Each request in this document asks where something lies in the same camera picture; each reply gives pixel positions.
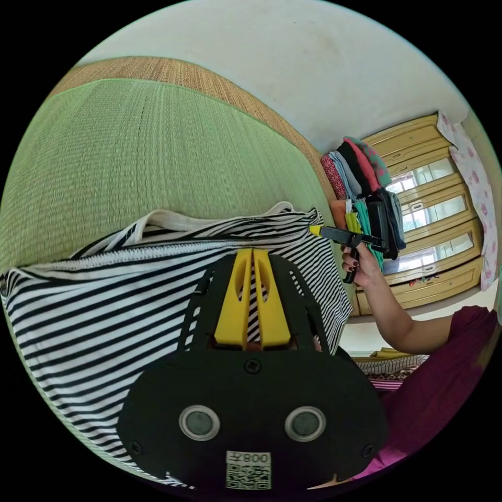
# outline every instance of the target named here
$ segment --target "glass window pane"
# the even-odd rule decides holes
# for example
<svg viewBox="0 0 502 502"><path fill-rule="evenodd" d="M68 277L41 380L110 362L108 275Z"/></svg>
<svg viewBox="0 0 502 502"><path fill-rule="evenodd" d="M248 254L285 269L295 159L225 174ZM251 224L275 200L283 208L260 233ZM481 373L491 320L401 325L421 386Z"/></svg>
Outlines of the glass window pane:
<svg viewBox="0 0 502 502"><path fill-rule="evenodd" d="M458 214L467 209L464 196L459 195L453 199L445 200L427 209L420 209L403 216L404 232L418 229L422 226L444 220L454 214Z"/></svg>
<svg viewBox="0 0 502 502"><path fill-rule="evenodd" d="M456 167L449 157L442 158L440 161L417 167L413 169L413 171L393 177L392 183L387 187L387 190L394 193L401 193L405 190L410 190L436 179L443 178L444 176L449 176L453 174L455 170Z"/></svg>
<svg viewBox="0 0 502 502"><path fill-rule="evenodd" d="M445 243L421 249L414 253L401 255L397 260L386 260L383 263L383 273L384 275L389 275L391 273L404 272L405 270L427 266L462 253L473 247L473 245L472 233L468 232Z"/></svg>

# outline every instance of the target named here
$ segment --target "person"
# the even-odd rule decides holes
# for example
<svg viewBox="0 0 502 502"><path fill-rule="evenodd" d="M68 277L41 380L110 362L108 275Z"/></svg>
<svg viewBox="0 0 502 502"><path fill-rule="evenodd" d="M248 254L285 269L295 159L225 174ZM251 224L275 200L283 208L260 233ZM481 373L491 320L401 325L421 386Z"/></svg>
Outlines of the person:
<svg viewBox="0 0 502 502"><path fill-rule="evenodd" d="M396 391L380 397L389 423L385 446L358 479L411 455L428 443L476 387L500 337L497 313L466 306L453 315L416 321L399 305L365 244L359 260L342 246L343 269L356 271L382 338L394 349L430 357ZM333 480L313 488L338 484Z"/></svg>

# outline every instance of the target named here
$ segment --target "qr code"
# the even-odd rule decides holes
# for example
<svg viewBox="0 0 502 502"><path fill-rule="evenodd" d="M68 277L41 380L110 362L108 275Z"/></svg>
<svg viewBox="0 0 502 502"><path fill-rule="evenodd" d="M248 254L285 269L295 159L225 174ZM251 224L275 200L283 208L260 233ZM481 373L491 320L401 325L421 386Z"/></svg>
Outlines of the qr code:
<svg viewBox="0 0 502 502"><path fill-rule="evenodd" d="M270 465L227 464L227 488L267 490L270 488Z"/></svg>

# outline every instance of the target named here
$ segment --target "wooden wardrobe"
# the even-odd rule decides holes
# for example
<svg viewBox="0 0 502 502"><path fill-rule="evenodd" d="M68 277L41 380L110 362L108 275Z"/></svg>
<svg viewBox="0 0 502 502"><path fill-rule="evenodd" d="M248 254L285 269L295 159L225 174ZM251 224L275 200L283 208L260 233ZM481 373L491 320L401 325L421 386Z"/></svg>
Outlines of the wooden wardrobe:
<svg viewBox="0 0 502 502"><path fill-rule="evenodd" d="M443 300L479 284L483 231L466 184L436 128L437 114L363 141L383 158L399 197L406 249L385 260L384 276L405 308ZM352 315L371 314L361 288Z"/></svg>

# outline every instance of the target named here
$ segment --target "striped shirt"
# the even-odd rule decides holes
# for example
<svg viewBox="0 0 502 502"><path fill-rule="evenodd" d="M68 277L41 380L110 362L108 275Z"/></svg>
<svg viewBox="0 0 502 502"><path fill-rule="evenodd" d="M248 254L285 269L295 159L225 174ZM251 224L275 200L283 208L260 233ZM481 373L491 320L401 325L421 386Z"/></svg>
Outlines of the striped shirt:
<svg viewBox="0 0 502 502"><path fill-rule="evenodd" d="M309 233L322 223L317 210L296 212L289 203L222 221L158 210L68 259L9 270L2 301L54 406L92 443L139 470L116 432L123 402L145 366L176 350L190 296L218 259L255 247L293 262L321 306L335 352L351 304L331 243ZM254 276L248 340L259 340ZM163 482L180 483L168 475Z"/></svg>

